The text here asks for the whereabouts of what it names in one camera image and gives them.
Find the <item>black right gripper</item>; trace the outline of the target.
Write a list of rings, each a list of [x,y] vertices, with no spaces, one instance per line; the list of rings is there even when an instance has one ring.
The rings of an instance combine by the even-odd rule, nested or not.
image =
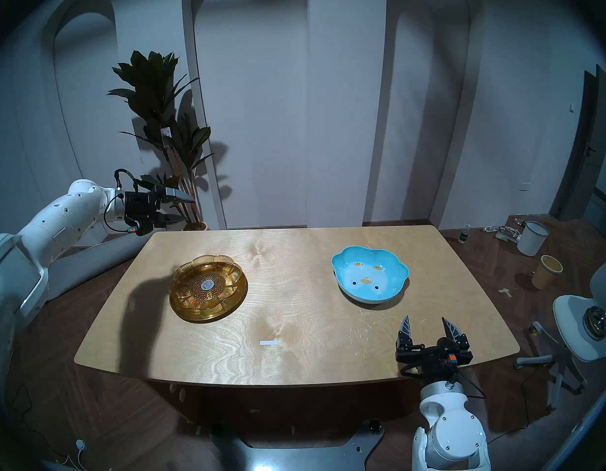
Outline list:
[[[467,336],[450,320],[442,317],[445,336],[452,341],[438,341],[435,346],[412,345],[409,316],[402,320],[398,331],[396,361],[405,364],[400,370],[402,376],[408,376],[410,369],[420,368],[418,378],[422,384],[447,382],[455,384],[459,374],[458,367],[468,365],[473,354],[467,346]]]

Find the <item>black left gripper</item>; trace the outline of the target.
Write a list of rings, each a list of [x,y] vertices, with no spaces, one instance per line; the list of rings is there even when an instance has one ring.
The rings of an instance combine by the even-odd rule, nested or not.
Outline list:
[[[154,222],[154,226],[170,226],[186,221],[178,214],[160,212],[161,203],[195,203],[192,195],[171,187],[148,192],[124,192],[125,222]]]

